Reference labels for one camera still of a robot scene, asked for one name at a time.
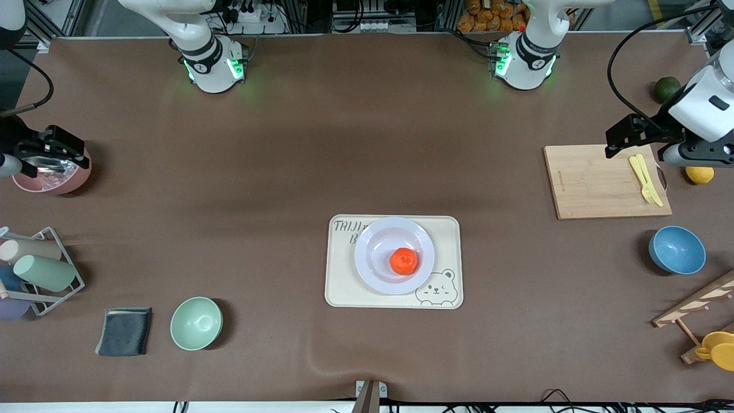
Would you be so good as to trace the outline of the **wooden dish rack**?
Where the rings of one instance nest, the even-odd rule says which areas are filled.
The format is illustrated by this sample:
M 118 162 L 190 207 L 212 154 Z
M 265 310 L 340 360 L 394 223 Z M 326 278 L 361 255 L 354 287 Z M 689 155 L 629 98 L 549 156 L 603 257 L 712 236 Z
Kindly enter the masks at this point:
M 689 298 L 672 306 L 668 311 L 654 318 L 651 324 L 655 328 L 665 326 L 679 327 L 694 345 L 686 353 L 681 355 L 681 361 L 685 364 L 703 363 L 705 359 L 699 358 L 696 354 L 696 350 L 702 345 L 703 339 L 700 339 L 690 331 L 682 319 L 694 312 L 708 310 L 711 303 L 727 301 L 729 299 L 734 299 L 734 270 L 730 270 L 726 274 L 721 275 L 718 279 L 713 280 L 710 284 L 690 295 Z

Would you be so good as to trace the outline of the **blue cup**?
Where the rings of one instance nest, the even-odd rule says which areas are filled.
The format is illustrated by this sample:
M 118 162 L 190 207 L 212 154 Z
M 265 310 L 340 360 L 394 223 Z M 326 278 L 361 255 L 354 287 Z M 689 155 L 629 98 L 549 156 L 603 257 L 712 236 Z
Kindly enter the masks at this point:
M 14 273 L 10 265 L 0 265 L 0 281 L 7 291 L 21 292 L 22 290 L 23 280 Z

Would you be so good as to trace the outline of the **yellow cup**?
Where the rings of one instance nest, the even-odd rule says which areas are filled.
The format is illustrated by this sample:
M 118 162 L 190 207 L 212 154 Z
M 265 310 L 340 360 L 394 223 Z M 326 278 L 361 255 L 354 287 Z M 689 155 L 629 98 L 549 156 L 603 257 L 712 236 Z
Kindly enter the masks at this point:
M 695 354 L 699 359 L 713 361 L 718 368 L 734 373 L 734 334 L 722 331 L 707 334 Z

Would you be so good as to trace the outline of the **cream bear print tray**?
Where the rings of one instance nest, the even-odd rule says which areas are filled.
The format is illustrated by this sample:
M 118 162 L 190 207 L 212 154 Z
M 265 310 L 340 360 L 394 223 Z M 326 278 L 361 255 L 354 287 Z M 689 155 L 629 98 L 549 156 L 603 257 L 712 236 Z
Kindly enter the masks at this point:
M 386 295 L 359 277 L 354 245 L 369 223 L 383 217 L 414 220 L 433 240 L 436 259 L 429 279 L 413 293 Z M 448 215 L 336 215 L 329 222 L 325 300 L 334 307 L 440 309 L 459 308 L 463 301 L 460 226 Z

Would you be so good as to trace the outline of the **blue bowl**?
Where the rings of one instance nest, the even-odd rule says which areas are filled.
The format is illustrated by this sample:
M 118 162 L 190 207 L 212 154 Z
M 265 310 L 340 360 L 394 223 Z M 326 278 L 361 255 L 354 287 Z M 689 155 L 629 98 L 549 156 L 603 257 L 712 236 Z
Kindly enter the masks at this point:
M 683 227 L 660 228 L 649 241 L 653 262 L 670 274 L 692 275 L 707 261 L 705 246 L 695 233 Z

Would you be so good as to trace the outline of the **mint green cup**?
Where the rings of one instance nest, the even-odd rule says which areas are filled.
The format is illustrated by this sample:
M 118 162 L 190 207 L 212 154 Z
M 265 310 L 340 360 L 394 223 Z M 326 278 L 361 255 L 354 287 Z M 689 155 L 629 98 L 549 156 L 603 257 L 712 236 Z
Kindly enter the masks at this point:
M 39 255 L 22 256 L 13 264 L 13 271 L 29 284 L 53 293 L 70 287 L 78 275 L 72 264 Z

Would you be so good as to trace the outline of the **purple cup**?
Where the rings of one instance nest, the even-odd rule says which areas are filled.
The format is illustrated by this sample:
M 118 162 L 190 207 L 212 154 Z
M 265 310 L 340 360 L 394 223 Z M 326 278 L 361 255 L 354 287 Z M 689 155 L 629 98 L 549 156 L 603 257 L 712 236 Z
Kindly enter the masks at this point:
M 0 321 L 16 321 L 30 309 L 30 302 L 13 298 L 0 299 Z

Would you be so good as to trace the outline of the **beige cup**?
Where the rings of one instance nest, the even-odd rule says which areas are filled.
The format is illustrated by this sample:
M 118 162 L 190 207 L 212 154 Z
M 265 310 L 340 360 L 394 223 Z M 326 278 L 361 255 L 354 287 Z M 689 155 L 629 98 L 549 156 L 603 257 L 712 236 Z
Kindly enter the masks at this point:
M 26 255 L 44 256 L 60 260 L 63 252 L 54 241 L 11 239 L 0 245 L 0 260 L 8 264 L 13 265 Z

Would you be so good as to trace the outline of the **dark grey folded cloth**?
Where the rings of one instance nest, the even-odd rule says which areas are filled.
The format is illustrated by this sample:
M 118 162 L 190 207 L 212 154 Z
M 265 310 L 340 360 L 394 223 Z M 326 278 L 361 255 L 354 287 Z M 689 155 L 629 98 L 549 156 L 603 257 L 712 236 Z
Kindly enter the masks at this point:
M 103 357 L 144 355 L 151 319 L 150 307 L 106 309 L 95 353 Z

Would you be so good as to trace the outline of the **white power strip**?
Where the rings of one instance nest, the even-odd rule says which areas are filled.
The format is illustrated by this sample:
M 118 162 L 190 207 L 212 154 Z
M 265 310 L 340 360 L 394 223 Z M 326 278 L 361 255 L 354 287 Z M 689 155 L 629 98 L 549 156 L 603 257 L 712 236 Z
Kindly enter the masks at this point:
M 274 0 L 221 0 L 218 21 L 224 34 L 291 33 L 285 10 Z

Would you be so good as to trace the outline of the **pink bowl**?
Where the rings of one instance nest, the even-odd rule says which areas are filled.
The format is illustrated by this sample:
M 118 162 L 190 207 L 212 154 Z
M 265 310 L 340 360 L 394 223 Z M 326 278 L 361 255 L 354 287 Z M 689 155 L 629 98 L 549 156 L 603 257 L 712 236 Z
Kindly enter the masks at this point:
M 44 173 L 37 170 L 34 178 L 22 173 L 11 176 L 15 184 L 30 193 L 45 193 L 48 195 L 65 195 L 81 188 L 88 180 L 91 169 L 76 169 L 73 173 Z

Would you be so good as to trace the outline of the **yellow plastic fork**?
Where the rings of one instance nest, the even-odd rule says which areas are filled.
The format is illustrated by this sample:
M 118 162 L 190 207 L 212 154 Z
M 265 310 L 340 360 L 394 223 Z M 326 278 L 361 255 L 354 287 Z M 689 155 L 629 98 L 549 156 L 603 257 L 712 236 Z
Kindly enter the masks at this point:
M 646 172 L 644 168 L 642 167 L 642 164 L 639 161 L 639 157 L 632 156 L 628 158 L 627 161 L 631 165 L 632 169 L 634 170 L 635 175 L 637 175 L 637 178 L 640 181 L 641 194 L 645 198 L 647 203 L 661 206 L 662 204 L 656 201 L 656 198 L 655 198 L 656 195 L 653 193 L 654 188 L 649 178 L 647 177 Z

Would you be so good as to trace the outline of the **pile of orange snack packs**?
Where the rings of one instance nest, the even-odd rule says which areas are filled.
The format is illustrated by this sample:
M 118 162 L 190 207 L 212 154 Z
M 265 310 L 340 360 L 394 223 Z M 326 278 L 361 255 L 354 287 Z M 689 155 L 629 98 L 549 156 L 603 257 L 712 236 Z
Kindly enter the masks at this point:
M 462 0 L 459 32 L 522 32 L 532 12 L 521 0 Z

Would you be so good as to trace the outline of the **wooden cutting board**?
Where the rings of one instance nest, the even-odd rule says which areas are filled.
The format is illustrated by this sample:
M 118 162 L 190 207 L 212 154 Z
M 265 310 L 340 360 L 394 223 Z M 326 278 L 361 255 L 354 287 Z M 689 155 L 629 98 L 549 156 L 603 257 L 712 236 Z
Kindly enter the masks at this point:
M 604 145 L 543 149 L 559 220 L 628 219 L 671 215 L 671 206 L 649 146 L 628 148 L 607 159 Z M 642 154 L 662 205 L 649 204 L 628 158 Z

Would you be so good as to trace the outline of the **brown table cover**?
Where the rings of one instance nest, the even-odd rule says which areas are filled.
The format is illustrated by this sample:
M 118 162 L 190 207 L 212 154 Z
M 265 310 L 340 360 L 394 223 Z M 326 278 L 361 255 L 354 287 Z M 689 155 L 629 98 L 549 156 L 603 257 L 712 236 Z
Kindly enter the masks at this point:
M 52 101 L 24 115 L 87 142 L 71 196 L 0 180 L 0 225 L 53 227 L 86 287 L 0 322 L 0 402 L 327 400 L 356 381 L 404 402 L 693 403 L 734 399 L 734 373 L 687 366 L 651 321 L 734 269 L 734 170 L 691 186 L 666 167 L 672 214 L 558 220 L 545 146 L 604 144 L 627 114 L 606 80 L 622 33 L 574 32 L 548 81 L 514 91 L 447 34 L 259 40 L 245 84 L 200 92 L 166 40 L 55 40 Z M 458 309 L 338 309 L 323 297 L 333 216 L 449 215 Z M 700 238 L 705 266 L 650 258 L 660 228 Z M 186 299 L 222 332 L 186 351 Z M 104 313 L 152 308 L 144 355 L 95 353 Z

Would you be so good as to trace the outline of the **orange fruit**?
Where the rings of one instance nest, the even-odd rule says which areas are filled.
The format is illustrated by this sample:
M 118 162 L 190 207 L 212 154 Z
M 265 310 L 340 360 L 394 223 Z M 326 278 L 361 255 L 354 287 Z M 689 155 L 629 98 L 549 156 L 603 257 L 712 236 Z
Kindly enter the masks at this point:
M 419 254 L 410 248 L 398 248 L 388 259 L 388 264 L 394 274 L 412 275 L 419 266 Z

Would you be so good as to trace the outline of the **lavender round plate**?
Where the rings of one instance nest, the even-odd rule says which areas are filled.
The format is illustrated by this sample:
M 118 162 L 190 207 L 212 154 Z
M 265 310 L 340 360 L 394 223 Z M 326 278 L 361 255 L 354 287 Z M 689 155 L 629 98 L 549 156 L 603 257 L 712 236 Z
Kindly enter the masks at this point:
M 414 269 L 401 275 L 391 266 L 400 249 L 415 256 Z M 378 293 L 404 295 L 425 284 L 434 268 L 435 246 L 427 231 L 406 217 L 388 216 L 369 223 L 354 245 L 354 264 L 365 284 Z

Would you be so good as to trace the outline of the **mint green bowl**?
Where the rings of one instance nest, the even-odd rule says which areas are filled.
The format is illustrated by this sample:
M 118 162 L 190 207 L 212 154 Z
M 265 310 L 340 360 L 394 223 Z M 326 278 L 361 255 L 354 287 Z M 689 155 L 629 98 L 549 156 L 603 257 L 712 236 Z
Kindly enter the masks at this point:
M 174 311 L 170 335 L 179 348 L 197 351 L 212 344 L 222 332 L 224 317 L 215 301 L 207 297 L 186 299 Z

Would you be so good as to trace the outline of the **dark green avocado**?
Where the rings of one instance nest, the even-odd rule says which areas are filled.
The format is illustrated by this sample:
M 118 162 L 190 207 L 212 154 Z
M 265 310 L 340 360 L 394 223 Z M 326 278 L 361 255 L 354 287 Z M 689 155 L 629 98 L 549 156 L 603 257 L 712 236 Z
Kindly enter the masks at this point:
M 653 86 L 653 96 L 661 104 L 671 99 L 681 89 L 681 82 L 672 76 L 658 79 Z

